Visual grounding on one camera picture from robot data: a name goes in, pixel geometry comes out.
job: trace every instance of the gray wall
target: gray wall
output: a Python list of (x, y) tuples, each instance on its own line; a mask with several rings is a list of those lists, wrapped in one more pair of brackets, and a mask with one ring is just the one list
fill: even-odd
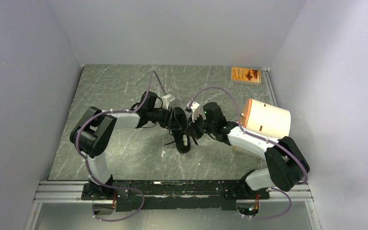
[(305, 0), (49, 0), (83, 64), (268, 67)]
[(47, 1), (0, 1), (0, 230), (23, 229), (80, 70)]
[(271, 70), (323, 229), (368, 229), (368, 0), (307, 0)]

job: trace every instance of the black mounting plate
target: black mounting plate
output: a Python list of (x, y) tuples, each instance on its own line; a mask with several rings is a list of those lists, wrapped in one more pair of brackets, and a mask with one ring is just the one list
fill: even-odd
[[(114, 181), (114, 186), (132, 187), (143, 192), (145, 204), (142, 209), (177, 209), (177, 208), (221, 208), (237, 210), (236, 200), (269, 199), (269, 192), (263, 188), (252, 191), (239, 180), (189, 180), (189, 181)], [(90, 185), (84, 185), (89, 191)], [(106, 199), (82, 192), (81, 200), (113, 200), (114, 195)], [(117, 189), (115, 211), (131, 211), (140, 206), (142, 197), (139, 193)]]

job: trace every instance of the gray marble floor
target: gray marble floor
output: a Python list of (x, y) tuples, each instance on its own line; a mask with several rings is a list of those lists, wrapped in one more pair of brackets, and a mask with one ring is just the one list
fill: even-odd
[[(231, 67), (223, 66), (148, 66), (148, 65), (86, 65), (72, 102), (67, 123), (51, 169), (49, 180), (86, 180), (82, 158), (69, 142), (69, 134), (90, 106), (127, 109), (139, 102), (147, 89), (149, 76), (155, 70), (176, 100), (171, 106), (183, 107), (200, 89), (220, 86), (231, 92), (239, 107), (249, 98), (273, 104), (266, 78), (261, 85), (245, 85), (230, 81)], [(151, 91), (162, 95), (154, 78)], [(236, 121), (236, 112), (229, 96), (218, 90), (202, 93), (201, 104), (217, 102), (228, 120)], [(183, 180), (238, 179), (260, 162), (249, 155), (232, 153), (231, 147), (208, 136), (192, 143), (187, 154), (180, 154), (175, 145), (162, 146), (173, 140), (159, 126), (149, 129), (121, 129), (113, 133), (106, 159), (114, 179), (122, 180)]]

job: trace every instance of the table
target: table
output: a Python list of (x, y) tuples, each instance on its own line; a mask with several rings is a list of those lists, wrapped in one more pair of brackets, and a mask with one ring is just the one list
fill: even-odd
[[(72, 101), (69, 116), (54, 159), (49, 180), (86, 180), (88, 173), (77, 154), (69, 134), (90, 106), (100, 109), (127, 109), (140, 101), (147, 89), (150, 73), (156, 71), (167, 93), (175, 96), (170, 106), (182, 108), (202, 88), (219, 86), (228, 90), (241, 109), (253, 98), (274, 104), (266, 74), (261, 85), (230, 81), (231, 67), (225, 66), (151, 66), (151, 65), (85, 65)], [(150, 90), (162, 95), (153, 78)], [(235, 107), (229, 96), (219, 90), (208, 90), (196, 102), (217, 102), (227, 120), (236, 121)], [(180, 154), (171, 142), (168, 130), (159, 126), (148, 129), (120, 129), (112, 134), (106, 159), (115, 180), (212, 180), (240, 179), (252, 169), (262, 167), (250, 155), (233, 153), (230, 146), (204, 135), (191, 150)]]

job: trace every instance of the orange box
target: orange box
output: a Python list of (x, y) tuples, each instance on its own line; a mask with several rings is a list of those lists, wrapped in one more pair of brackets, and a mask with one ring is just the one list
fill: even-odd
[(232, 67), (230, 80), (232, 82), (260, 85), (262, 77), (260, 70)]

